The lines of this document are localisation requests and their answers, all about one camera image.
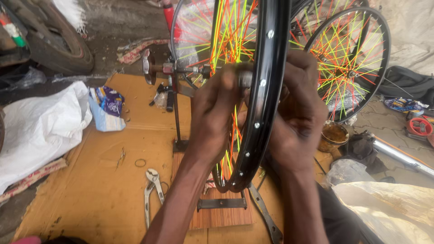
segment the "bicycle wheel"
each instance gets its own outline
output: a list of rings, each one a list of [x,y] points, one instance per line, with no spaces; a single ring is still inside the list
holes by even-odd
[[[313,33],[331,16],[354,7],[369,7],[368,0],[302,0],[291,13],[290,48],[303,50]]]
[[[225,63],[253,64],[243,128],[238,127],[238,104],[224,158],[212,169],[220,192],[240,192],[258,170],[276,114],[286,61],[290,1],[202,0],[201,5],[194,0],[184,5],[182,2],[175,11],[171,32],[172,55],[178,63],[199,67],[207,64],[210,76]],[[187,29],[192,26],[196,31]],[[197,59],[187,59],[195,55]]]
[[[171,27],[172,56],[178,64],[210,65],[214,73],[217,65],[253,60],[258,0],[187,1],[180,0]],[[220,32],[214,42],[216,28]],[[211,58],[213,51],[218,54]],[[195,89],[206,81],[201,74],[183,78]]]
[[[369,102],[384,78],[390,48],[386,20],[369,7],[344,10],[316,30],[305,50],[318,60],[318,94],[330,120],[345,122]]]

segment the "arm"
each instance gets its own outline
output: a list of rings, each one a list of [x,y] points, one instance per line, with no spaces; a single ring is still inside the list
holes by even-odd
[[[326,244],[312,158],[319,144],[327,107],[318,97],[318,71],[307,53],[290,51],[286,88],[270,137],[270,152],[279,163],[285,211],[284,242]]]
[[[239,98],[235,80],[231,67],[225,66],[196,92],[188,148],[142,244],[184,242],[211,168],[223,157],[231,112]]]

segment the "red tool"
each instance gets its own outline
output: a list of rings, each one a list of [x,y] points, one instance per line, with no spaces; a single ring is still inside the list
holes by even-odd
[[[407,122],[407,130],[414,135],[427,136],[433,132],[433,127],[425,119],[414,118]]]

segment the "blue wrapper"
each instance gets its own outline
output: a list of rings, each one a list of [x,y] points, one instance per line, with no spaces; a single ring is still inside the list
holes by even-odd
[[[106,113],[120,117],[125,98],[117,91],[107,86],[90,88],[89,95]]]
[[[411,99],[404,99],[404,98],[387,99],[384,100],[384,104],[391,109],[403,113],[408,113],[409,111],[420,112],[425,110],[425,108],[428,107],[428,105],[425,105],[421,102],[411,100]]]

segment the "chrome pipe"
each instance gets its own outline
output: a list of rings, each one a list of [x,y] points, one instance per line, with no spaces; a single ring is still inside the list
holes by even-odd
[[[385,144],[385,143],[383,143],[377,139],[374,142],[374,148],[377,149],[378,151],[381,151],[381,152],[391,156],[392,158],[402,162],[406,166],[413,167],[413,168],[417,169],[418,171],[434,178],[434,169],[426,166],[425,164],[423,164],[419,160],[416,160],[412,157],[405,155],[404,153],[396,150],[395,148],[393,148],[393,147],[391,147],[391,146],[389,146],[389,145],[387,145],[387,144]]]

